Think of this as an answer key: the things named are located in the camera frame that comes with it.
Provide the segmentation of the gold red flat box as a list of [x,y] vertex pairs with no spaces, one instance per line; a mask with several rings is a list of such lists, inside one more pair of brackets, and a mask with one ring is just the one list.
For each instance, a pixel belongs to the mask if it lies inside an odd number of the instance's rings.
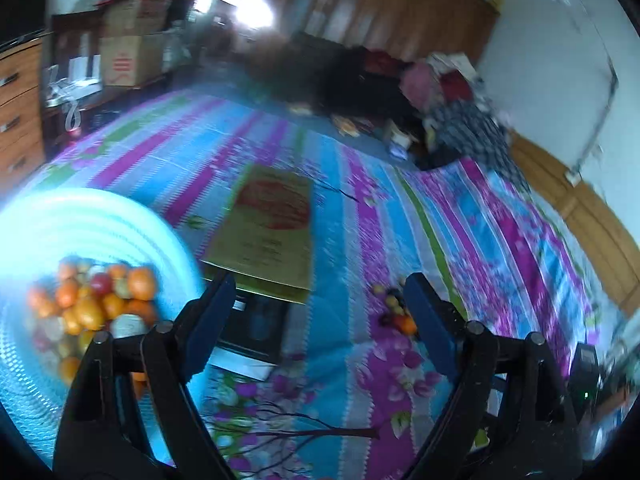
[[306,177],[250,166],[203,262],[232,272],[243,292],[304,304],[312,282],[311,192]]

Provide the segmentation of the black patterned box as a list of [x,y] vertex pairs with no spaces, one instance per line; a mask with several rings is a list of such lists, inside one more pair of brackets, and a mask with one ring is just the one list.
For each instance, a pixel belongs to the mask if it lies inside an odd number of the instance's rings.
[[238,290],[216,349],[279,364],[288,310],[286,301]]

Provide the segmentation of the upper cardboard box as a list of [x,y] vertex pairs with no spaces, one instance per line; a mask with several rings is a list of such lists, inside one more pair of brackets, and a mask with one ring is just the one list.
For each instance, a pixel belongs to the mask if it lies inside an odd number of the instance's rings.
[[160,32],[171,0],[117,0],[105,7],[102,35],[143,36]]

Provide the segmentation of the pink clothing bundle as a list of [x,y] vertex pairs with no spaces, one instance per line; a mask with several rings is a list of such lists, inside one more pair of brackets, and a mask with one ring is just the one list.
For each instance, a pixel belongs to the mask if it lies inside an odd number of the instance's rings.
[[425,62],[412,64],[402,74],[399,88],[408,102],[424,115],[444,102],[439,76]]

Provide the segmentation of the orange in basket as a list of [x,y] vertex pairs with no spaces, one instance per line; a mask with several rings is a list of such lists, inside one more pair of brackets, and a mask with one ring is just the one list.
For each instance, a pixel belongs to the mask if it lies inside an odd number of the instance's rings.
[[149,266],[137,266],[127,274],[127,286],[132,298],[151,301],[157,293],[157,280]]

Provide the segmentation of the lower cardboard box red print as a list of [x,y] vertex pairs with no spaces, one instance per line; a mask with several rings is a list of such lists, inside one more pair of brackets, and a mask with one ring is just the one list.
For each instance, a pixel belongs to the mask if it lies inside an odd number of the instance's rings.
[[137,87],[163,73],[165,36],[104,37],[101,77],[107,87]]

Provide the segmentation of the large orange front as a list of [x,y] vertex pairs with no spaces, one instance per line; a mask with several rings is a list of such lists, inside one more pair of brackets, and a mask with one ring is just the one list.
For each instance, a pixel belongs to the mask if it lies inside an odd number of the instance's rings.
[[416,322],[410,315],[396,315],[394,317],[395,327],[404,335],[412,337],[418,332]]

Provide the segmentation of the wooden drawer chest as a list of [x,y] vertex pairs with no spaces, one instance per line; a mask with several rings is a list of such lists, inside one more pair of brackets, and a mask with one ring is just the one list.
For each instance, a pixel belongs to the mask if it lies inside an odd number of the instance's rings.
[[41,121],[40,38],[1,53],[0,192],[12,195],[46,161]]

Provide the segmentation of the light blue plastic basket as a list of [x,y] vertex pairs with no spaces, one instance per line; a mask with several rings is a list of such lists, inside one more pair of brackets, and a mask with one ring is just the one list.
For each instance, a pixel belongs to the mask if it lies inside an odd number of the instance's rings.
[[190,250],[151,209],[92,188],[32,192],[1,211],[1,406],[51,465],[76,362],[122,314],[126,274],[150,271],[145,321],[172,320],[204,290]]

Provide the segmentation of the wooden bed headboard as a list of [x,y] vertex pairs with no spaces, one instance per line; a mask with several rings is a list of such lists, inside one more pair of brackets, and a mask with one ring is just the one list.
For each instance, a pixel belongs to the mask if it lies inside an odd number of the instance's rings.
[[639,309],[640,252],[636,241],[585,182],[570,184],[568,168],[543,148],[510,132],[511,153],[530,186],[564,220],[610,298],[626,315]]

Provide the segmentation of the colourful striped floral bedsheet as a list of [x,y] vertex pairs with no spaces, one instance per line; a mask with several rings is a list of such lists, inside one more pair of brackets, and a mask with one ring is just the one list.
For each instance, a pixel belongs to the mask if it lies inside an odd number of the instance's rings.
[[254,164],[311,180],[314,277],[267,380],[210,374],[203,416],[239,478],[407,470],[451,390],[422,342],[380,324],[382,293],[411,273],[496,334],[542,333],[562,370],[580,342],[611,347],[622,315],[560,216],[469,160],[397,169],[278,116],[181,91],[80,141],[29,186],[127,196],[201,256]]

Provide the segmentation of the brown wooden wardrobe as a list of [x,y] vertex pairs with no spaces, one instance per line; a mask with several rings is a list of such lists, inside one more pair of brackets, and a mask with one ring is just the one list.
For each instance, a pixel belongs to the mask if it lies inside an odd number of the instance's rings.
[[487,0],[276,0],[276,24],[413,61],[432,52],[483,55],[498,10]]

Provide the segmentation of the dark checkered cloth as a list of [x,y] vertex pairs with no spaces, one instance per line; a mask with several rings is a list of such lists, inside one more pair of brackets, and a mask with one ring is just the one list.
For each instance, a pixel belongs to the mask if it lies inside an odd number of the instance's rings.
[[494,170],[520,191],[530,191],[522,170],[512,158],[506,128],[475,103],[457,100],[436,107],[425,119],[424,128],[434,133],[428,144],[428,168],[446,166],[459,158],[469,157]]

